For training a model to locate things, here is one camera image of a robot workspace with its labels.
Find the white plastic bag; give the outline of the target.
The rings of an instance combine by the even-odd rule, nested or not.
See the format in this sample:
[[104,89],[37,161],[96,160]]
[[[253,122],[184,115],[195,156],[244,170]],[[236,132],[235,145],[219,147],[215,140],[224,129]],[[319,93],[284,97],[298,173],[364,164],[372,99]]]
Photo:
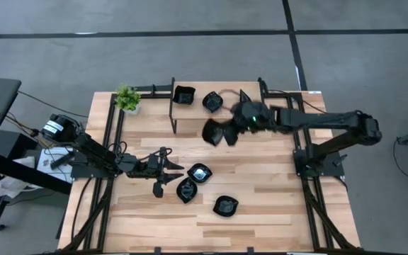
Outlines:
[[15,198],[22,192],[34,191],[36,189],[39,189],[39,187],[0,174],[0,197],[8,196],[10,198]]

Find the white paper box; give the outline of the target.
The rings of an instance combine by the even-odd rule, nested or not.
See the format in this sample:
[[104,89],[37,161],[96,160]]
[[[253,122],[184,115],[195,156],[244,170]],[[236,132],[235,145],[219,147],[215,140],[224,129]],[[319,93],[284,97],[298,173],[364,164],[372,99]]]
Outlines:
[[44,174],[49,174],[57,179],[72,182],[72,166],[69,164],[61,164],[56,168],[52,168],[51,164],[61,157],[65,156],[69,151],[64,147],[53,147],[51,149],[42,149],[38,160],[37,170]]

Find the large black bowl right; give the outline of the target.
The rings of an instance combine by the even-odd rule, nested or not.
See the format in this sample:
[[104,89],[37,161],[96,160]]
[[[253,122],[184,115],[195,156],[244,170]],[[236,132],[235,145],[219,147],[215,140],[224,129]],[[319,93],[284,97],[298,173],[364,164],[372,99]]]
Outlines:
[[215,201],[213,212],[222,217],[233,216],[239,205],[239,201],[227,195],[221,195]]

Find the black leaf mini plate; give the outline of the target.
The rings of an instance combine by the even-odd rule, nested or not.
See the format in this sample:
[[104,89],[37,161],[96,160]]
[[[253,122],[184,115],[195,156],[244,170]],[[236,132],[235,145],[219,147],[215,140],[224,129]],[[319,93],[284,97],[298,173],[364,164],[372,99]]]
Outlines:
[[188,171],[188,177],[196,183],[205,183],[211,176],[212,171],[204,164],[194,164]]
[[196,183],[189,177],[182,180],[176,188],[176,194],[183,203],[191,202],[198,192]]

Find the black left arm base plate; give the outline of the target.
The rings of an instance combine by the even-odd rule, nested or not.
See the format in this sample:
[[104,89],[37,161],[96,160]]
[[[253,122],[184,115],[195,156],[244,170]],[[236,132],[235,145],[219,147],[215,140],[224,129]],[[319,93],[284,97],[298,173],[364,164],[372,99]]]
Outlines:
[[75,162],[72,166],[72,178],[110,178],[120,174],[120,169],[108,162]]

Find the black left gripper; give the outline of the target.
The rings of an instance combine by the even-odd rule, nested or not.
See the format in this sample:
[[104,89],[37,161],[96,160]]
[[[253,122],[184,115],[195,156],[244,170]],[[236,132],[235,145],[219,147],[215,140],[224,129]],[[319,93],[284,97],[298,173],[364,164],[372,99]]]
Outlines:
[[[166,156],[166,152],[158,152],[139,159],[137,162],[137,176],[144,179],[156,179],[158,182],[163,182],[164,185],[173,180],[181,178],[183,174],[164,173],[164,161]],[[167,169],[182,170],[184,167],[168,160]]]

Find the green plant white pot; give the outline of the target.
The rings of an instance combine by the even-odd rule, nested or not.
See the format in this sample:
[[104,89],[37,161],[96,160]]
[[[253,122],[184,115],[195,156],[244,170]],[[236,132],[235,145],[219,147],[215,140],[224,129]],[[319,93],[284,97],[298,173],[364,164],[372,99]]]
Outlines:
[[137,115],[140,109],[141,94],[136,88],[121,84],[117,90],[115,105],[130,115]]

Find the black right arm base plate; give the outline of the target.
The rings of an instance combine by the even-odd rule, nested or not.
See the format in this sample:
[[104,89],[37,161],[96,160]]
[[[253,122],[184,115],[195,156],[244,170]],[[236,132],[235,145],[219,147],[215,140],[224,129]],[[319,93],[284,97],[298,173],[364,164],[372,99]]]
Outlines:
[[327,154],[326,156],[313,158],[311,156],[307,156],[305,150],[295,150],[293,152],[293,159],[295,163],[296,173],[299,176],[305,176],[307,178],[318,176],[343,176],[343,165],[341,164],[341,166],[335,167],[332,164],[337,154],[339,153],[334,152],[331,154]]

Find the wooden riser shelf black legs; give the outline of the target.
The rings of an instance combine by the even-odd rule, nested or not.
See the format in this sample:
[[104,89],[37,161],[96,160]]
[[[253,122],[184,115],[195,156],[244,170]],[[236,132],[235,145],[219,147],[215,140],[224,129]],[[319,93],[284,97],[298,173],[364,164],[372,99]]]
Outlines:
[[[238,93],[242,90],[252,101],[262,101],[261,86],[258,81],[175,81],[172,89],[175,92],[177,86],[193,87],[195,89],[193,103],[191,105],[171,102],[171,119],[177,124],[176,131],[179,132],[178,124],[182,120],[193,122],[208,118],[215,120],[226,120],[232,117],[227,108],[231,108],[239,101]],[[210,92],[219,93],[223,99],[223,109],[211,113],[203,106],[203,99]]]

